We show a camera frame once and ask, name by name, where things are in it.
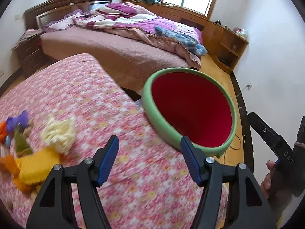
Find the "yellow plush toy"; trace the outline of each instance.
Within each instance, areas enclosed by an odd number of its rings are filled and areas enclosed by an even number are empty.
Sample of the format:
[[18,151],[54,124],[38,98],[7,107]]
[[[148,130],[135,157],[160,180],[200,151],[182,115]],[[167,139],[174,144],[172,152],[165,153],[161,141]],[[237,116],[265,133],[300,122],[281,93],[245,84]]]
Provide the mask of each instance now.
[[51,147],[45,147],[35,154],[15,159],[20,170],[18,179],[27,185],[43,182],[54,165],[60,163],[60,155]]
[[4,159],[6,169],[14,176],[15,186],[22,192],[30,192],[33,185],[43,182],[53,166],[60,163],[60,154],[52,147],[25,157],[13,159],[8,155]]

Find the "round bowl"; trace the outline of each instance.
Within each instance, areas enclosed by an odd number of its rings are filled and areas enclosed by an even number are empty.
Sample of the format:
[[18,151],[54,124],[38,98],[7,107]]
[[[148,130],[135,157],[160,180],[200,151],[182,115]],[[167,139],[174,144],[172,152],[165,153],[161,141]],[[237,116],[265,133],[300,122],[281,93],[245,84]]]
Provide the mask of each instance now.
[[142,102],[158,134],[179,151],[182,136],[209,157],[221,157],[233,141],[234,103],[216,80],[200,71],[157,71],[144,85]]

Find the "white fluffy toy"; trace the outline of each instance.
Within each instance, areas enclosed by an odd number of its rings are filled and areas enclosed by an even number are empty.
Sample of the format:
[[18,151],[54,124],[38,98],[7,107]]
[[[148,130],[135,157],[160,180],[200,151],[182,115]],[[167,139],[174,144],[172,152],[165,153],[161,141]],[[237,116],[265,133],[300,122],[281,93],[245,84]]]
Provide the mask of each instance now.
[[56,121],[53,116],[50,116],[46,127],[41,132],[41,140],[58,153],[67,155],[75,141],[74,117]]

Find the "power outlet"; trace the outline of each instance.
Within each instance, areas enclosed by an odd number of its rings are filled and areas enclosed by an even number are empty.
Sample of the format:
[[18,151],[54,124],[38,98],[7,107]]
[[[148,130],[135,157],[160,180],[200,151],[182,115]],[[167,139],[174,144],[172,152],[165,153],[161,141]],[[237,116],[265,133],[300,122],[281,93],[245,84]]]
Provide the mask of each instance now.
[[15,21],[19,20],[20,18],[21,18],[21,15],[20,15],[20,14],[17,14],[17,15],[15,15],[15,17],[14,17]]
[[251,88],[252,88],[252,84],[249,83],[249,84],[247,85],[247,89],[250,90]]

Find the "wooden dresser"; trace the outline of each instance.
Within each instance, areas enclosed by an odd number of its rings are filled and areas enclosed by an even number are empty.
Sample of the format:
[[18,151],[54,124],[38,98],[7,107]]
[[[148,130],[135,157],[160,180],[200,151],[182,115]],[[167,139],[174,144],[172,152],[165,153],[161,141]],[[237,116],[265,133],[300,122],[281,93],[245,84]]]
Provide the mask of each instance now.
[[46,56],[41,48],[40,34],[22,42],[14,48],[26,78],[46,63]]
[[202,42],[215,64],[230,74],[242,56],[248,42],[212,21],[203,14],[180,6],[148,5],[138,1],[123,1],[140,5],[163,18],[180,22],[202,31]]

